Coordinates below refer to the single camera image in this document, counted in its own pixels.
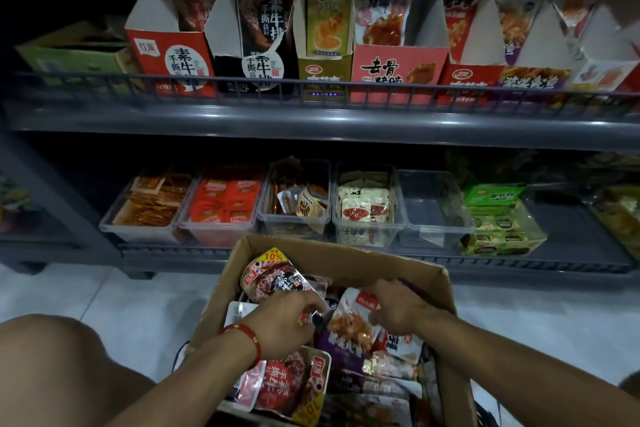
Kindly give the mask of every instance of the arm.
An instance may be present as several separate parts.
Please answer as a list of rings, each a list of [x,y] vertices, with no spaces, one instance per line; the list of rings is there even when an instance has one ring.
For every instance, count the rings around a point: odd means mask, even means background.
[[[417,334],[526,426],[631,426],[640,402],[614,385],[540,351],[469,325],[422,301],[399,282],[379,280],[373,321]]]
[[[300,314],[325,307],[315,292],[279,292],[241,323],[256,334],[263,360],[284,358],[313,337],[313,325],[298,325]],[[215,336],[108,427],[203,426],[255,356],[255,345],[243,332]]]

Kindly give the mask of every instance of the knee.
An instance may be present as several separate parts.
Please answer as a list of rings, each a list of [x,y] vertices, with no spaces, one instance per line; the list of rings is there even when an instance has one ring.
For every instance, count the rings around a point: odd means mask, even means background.
[[[0,325],[0,343],[16,348],[103,352],[100,338],[89,326],[72,318],[29,314],[10,319]]]

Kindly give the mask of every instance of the floor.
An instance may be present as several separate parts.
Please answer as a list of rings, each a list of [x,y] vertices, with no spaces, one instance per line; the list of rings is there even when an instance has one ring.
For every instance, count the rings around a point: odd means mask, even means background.
[[[218,281],[158,274],[130,280],[110,267],[51,264],[34,277],[0,266],[0,322],[58,314],[94,328],[113,359],[156,381],[171,372]],[[640,292],[522,289],[454,284],[460,316],[611,383],[640,369]],[[517,425],[474,385],[503,427]]]

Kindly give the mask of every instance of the hand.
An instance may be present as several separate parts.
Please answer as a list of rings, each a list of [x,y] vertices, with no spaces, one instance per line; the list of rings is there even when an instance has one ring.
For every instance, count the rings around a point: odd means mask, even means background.
[[[263,360],[281,360],[314,336],[316,327],[310,323],[300,326],[300,315],[325,309],[326,303],[314,291],[276,291],[240,323],[257,336]]]
[[[398,336],[416,334],[419,319],[425,316],[436,317],[443,313],[420,299],[416,293],[398,280],[379,279],[367,291],[376,296],[380,303],[380,309],[371,313],[369,322],[373,325],[381,325],[391,334]]]

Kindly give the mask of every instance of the red string bracelet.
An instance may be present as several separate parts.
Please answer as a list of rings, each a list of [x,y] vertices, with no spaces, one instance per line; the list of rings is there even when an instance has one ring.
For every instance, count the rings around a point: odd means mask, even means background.
[[[262,359],[262,347],[260,346],[260,342],[258,341],[258,336],[255,335],[255,333],[250,327],[245,326],[244,324],[232,324],[230,326],[227,326],[226,328],[220,331],[220,334],[224,334],[227,331],[230,331],[232,329],[242,331],[244,334],[249,336],[249,339],[251,341],[253,341],[253,345],[255,346],[255,361],[247,369],[247,371],[252,370],[256,366],[258,366],[258,363],[260,363],[260,360]]]

